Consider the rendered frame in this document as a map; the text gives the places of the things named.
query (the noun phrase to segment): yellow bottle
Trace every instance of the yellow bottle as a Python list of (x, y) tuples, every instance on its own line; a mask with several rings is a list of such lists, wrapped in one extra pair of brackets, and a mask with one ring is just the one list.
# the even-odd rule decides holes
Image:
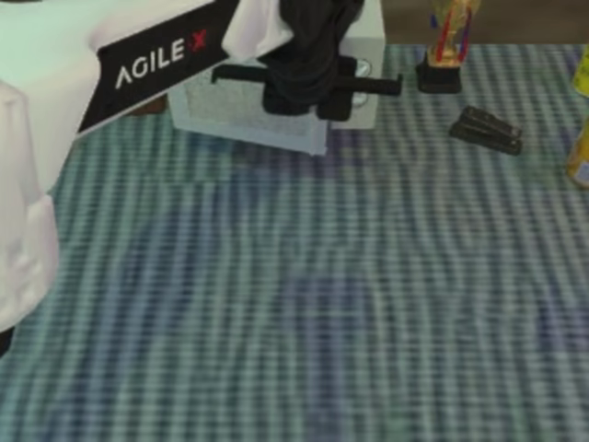
[(572, 85), (581, 95), (589, 97), (589, 44), (585, 46), (583, 57), (572, 78)]
[(580, 187), (589, 189), (589, 118), (569, 154), (567, 175)]

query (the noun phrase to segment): table surface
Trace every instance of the table surface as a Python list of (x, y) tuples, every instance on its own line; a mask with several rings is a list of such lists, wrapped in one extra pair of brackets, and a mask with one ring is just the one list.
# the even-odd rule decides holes
[[(402, 97), (325, 157), (167, 114), (79, 142), (0, 440), (589, 440), (581, 47), (473, 47), (454, 97), (416, 91), (421, 47), (388, 50)], [(445, 136), (467, 104), (520, 124), (523, 155)]]

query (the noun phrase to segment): black object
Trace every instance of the black object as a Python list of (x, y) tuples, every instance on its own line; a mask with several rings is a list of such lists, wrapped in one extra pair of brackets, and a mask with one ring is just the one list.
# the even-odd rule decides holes
[(340, 43), (362, 12), (364, 0), (280, 0), (281, 19), (293, 38), (259, 58), (267, 69), (219, 66), (219, 78), (264, 83), (263, 108), (274, 115), (302, 115), (318, 106), (322, 120), (346, 121), (354, 92), (397, 96), (402, 77), (356, 78), (356, 61), (341, 57)]
[(215, 0), (98, 50), (100, 79), (78, 132), (226, 60), (221, 43), (237, 4)]
[(472, 106), (462, 110), (450, 128), (450, 136), (513, 156), (521, 154), (523, 148), (521, 129)]
[(0, 331), (0, 357), (4, 356), (6, 352), (10, 350), (10, 344), (12, 343), (14, 333), (14, 327), (5, 331)]
[(339, 57), (338, 75), (333, 81), (328, 95), (318, 103), (300, 103), (289, 100), (281, 94), (272, 81), (270, 71), (261, 67), (223, 64), (213, 70), (212, 82), (218, 79), (249, 81), (263, 83), (264, 94), (262, 106), (274, 115), (304, 115), (311, 106), (317, 104), (317, 116), (320, 120), (345, 122), (352, 114), (352, 97), (354, 93), (398, 96), (401, 93), (403, 76), (397, 80), (375, 78), (358, 78), (355, 76), (356, 60), (351, 57)]
[(459, 67), (435, 67), (423, 61), (415, 67), (417, 87), (424, 94), (459, 94), (462, 92)]

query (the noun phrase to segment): balance scale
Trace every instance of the balance scale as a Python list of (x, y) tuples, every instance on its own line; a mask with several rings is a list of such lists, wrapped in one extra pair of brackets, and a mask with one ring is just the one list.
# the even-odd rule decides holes
[[(330, 124), (264, 113), (257, 85), (212, 85), (240, 1), (266, 0), (0, 1), (0, 355), (55, 279), (48, 191), (76, 138), (166, 93), (180, 130), (311, 155), (325, 153), (328, 130), (374, 127), (378, 96), (354, 97), (351, 118)], [(366, 0), (341, 54), (358, 76), (380, 77), (384, 51), (380, 2)]]

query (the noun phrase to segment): gold trophy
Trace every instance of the gold trophy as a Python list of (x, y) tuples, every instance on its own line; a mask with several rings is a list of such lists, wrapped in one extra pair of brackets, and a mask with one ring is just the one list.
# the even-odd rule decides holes
[[(438, 41), (430, 46), (417, 68), (418, 87), (426, 94), (457, 94), (462, 90), (460, 65), (468, 53), (470, 23), (480, 0), (431, 0), (432, 27), (439, 29)], [(456, 35), (461, 41), (456, 44)]]

